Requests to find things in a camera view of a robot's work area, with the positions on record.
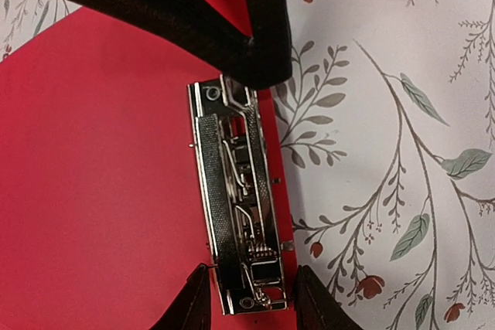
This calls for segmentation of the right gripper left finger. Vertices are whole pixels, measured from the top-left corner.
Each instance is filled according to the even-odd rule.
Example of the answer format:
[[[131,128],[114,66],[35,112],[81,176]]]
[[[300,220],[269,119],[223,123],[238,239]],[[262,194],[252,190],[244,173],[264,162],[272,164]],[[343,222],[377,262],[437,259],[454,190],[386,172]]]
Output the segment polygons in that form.
[[[210,330],[210,272],[199,264],[152,330]]]

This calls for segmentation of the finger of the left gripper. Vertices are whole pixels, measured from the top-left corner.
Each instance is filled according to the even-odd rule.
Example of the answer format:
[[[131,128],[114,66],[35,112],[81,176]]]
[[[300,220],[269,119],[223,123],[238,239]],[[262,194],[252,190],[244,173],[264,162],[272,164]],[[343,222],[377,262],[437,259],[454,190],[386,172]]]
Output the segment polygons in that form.
[[[170,41],[251,89],[292,75],[286,0],[245,0],[250,36],[207,0],[69,0]]]

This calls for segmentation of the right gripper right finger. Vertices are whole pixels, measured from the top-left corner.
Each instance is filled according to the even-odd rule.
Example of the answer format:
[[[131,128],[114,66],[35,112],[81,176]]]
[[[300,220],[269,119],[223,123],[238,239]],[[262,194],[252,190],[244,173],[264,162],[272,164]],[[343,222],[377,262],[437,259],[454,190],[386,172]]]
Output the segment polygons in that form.
[[[298,267],[293,296],[299,330],[362,330],[309,265]]]

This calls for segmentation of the red file folder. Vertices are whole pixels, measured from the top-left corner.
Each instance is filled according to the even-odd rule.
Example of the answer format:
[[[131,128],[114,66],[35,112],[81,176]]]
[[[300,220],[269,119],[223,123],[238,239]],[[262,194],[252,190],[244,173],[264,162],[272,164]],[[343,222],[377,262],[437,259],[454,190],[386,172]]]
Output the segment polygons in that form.
[[[151,327],[210,258],[186,86],[214,70],[62,0],[1,0],[1,47],[1,327]]]

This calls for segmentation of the metal folder clip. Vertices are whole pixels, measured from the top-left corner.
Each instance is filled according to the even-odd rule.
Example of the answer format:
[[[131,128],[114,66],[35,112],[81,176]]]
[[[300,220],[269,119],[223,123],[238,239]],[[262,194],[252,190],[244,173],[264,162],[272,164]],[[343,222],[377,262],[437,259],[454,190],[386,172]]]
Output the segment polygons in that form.
[[[224,76],[191,83],[187,90],[222,311],[286,310],[288,289],[260,95]]]

